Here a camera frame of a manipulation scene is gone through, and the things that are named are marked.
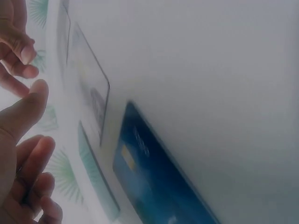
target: hand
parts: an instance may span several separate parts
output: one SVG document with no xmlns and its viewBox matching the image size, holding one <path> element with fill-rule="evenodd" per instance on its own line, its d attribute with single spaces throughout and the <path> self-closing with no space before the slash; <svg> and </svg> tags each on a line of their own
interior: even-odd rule
<svg viewBox="0 0 299 224">
<path fill-rule="evenodd" d="M 35 78 L 39 73 L 29 65 L 36 51 L 34 40 L 25 33 L 26 23 L 25 0 L 0 0 L 0 86 L 21 98 L 29 89 L 14 76 Z"/>
<path fill-rule="evenodd" d="M 43 115 L 48 86 L 36 81 L 29 94 L 0 112 L 0 223 L 60 224 L 61 208 L 50 199 L 54 178 L 43 173 L 55 147 L 50 137 L 35 136 L 16 144 Z"/>
</svg>

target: green leaf pattern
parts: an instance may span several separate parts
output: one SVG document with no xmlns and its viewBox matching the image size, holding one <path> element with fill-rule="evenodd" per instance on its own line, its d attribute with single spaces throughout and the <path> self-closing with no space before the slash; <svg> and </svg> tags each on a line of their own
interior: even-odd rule
<svg viewBox="0 0 299 224">
<path fill-rule="evenodd" d="M 41 28 L 44 28 L 47 21 L 49 0 L 31 0 L 29 3 L 30 18 Z"/>
<path fill-rule="evenodd" d="M 64 150 L 57 150 L 52 155 L 46 168 L 55 177 L 55 188 L 69 201 L 83 205 L 84 199 L 79 189 L 70 161 Z"/>
<path fill-rule="evenodd" d="M 44 73 L 46 70 L 46 51 L 38 50 L 37 55 L 31 64 L 37 67 L 40 72 Z"/>
<path fill-rule="evenodd" d="M 53 131 L 58 129 L 58 122 L 55 112 L 55 107 L 53 105 L 47 105 L 45 113 L 37 126 L 41 128 L 44 132 Z"/>
</svg>

